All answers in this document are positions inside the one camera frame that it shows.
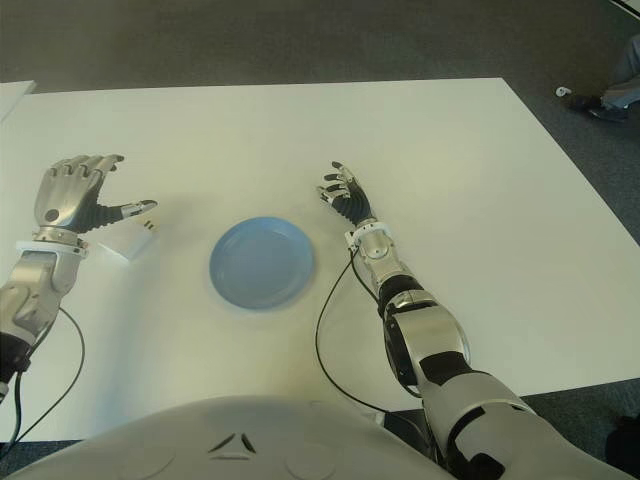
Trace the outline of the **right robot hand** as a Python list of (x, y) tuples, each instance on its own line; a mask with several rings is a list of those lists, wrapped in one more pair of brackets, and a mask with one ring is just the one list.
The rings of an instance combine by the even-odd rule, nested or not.
[(375, 221), (369, 198), (357, 177), (344, 164), (333, 161), (333, 171), (326, 174), (325, 183), (316, 188), (319, 198), (354, 227)]

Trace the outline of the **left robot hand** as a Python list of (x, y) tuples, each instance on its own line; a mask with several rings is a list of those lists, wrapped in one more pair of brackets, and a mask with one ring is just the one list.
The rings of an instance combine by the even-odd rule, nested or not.
[(99, 203), (109, 173), (117, 170), (122, 155), (79, 155), (63, 159), (44, 174), (34, 205), (37, 225), (75, 234), (141, 215), (158, 206), (155, 200), (141, 200), (116, 206)]

